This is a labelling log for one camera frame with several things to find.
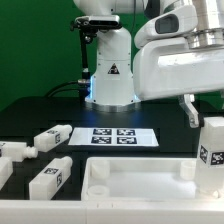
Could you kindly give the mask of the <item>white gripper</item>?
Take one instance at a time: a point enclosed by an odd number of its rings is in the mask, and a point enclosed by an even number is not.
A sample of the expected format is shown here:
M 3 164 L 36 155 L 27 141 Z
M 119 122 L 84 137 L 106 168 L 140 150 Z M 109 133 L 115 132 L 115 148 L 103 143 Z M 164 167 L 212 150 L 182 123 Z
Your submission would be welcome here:
M 136 54 L 133 74 L 140 100 L 181 95 L 179 105 L 197 128 L 193 94 L 224 89 L 224 47 L 190 50 L 183 37 L 152 41 Z

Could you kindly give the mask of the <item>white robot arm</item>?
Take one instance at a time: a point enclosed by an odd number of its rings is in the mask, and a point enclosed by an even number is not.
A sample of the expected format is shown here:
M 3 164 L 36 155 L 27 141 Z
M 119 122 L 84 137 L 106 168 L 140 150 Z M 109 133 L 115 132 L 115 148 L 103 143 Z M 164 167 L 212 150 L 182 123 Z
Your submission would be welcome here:
M 73 26 L 96 40 L 97 67 L 85 103 L 125 111 L 178 97 L 193 128 L 193 96 L 224 90 L 224 0 L 73 0 Z

